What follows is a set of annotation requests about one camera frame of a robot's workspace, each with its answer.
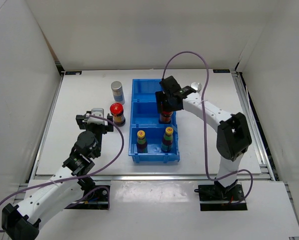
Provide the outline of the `yellow-capped sauce bottle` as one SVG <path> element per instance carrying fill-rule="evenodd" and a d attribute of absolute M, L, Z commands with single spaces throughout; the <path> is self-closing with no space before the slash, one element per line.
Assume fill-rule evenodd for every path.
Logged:
<path fill-rule="evenodd" d="M 144 130 L 139 130 L 137 132 L 136 146 L 137 146 L 138 153 L 147 153 L 148 152 L 148 142 L 147 142 L 146 133 Z"/>
<path fill-rule="evenodd" d="M 161 150 L 165 153 L 168 153 L 172 150 L 173 141 L 174 141 L 173 134 L 174 134 L 174 129 L 172 127 L 169 126 L 165 129 L 161 141 Z"/>

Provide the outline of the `red-capped sauce jar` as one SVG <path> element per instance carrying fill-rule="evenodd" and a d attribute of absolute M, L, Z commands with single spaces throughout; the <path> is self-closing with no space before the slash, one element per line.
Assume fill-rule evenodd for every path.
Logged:
<path fill-rule="evenodd" d="M 124 108 L 123 108 L 123 105 L 121 103 L 113 103 L 111 106 L 110 106 L 110 113 L 113 117 L 113 122 L 121 127 L 125 124 L 126 122 L 126 119 L 125 119 L 125 116 L 124 116 Z"/>
<path fill-rule="evenodd" d="M 173 111 L 162 111 L 159 114 L 160 124 L 170 124 L 172 122 Z"/>

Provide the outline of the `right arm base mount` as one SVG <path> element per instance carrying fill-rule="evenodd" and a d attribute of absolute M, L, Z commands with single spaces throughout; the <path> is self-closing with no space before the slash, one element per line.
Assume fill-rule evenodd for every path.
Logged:
<path fill-rule="evenodd" d="M 216 185 L 198 185 L 194 190 L 198 194 L 201 212 L 247 211 L 241 184 L 237 184 L 228 193 L 222 192 Z"/>

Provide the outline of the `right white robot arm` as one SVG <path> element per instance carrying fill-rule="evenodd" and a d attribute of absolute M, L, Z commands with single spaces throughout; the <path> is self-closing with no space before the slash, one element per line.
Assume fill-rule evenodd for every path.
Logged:
<path fill-rule="evenodd" d="M 159 84 L 161 91 L 155 93 L 159 113 L 184 110 L 202 119 L 204 129 L 210 126 L 215 130 L 220 164 L 213 179 L 214 195 L 220 200 L 227 199 L 237 184 L 241 160 L 252 144 L 246 116 L 227 112 L 205 100 L 206 86 L 181 87 L 173 76 L 162 78 Z"/>

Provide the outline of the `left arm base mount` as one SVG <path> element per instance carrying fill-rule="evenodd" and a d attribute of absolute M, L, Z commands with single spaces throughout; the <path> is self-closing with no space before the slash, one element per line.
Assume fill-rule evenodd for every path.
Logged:
<path fill-rule="evenodd" d="M 87 197 L 76 201 L 66 209 L 70 210 L 109 210 L 110 209 L 110 185 L 96 185 L 96 189 Z"/>

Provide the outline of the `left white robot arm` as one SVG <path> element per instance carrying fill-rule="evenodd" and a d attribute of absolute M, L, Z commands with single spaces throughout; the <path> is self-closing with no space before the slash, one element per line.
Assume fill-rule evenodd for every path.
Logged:
<path fill-rule="evenodd" d="M 81 198 L 89 200 L 94 196 L 96 185 L 87 174 L 95 165 L 93 160 L 101 155 L 102 136 L 113 132 L 114 127 L 105 123 L 103 109 L 87 111 L 75 119 L 82 132 L 47 185 L 2 209 L 1 227 L 11 239 L 34 240 L 58 212 Z"/>

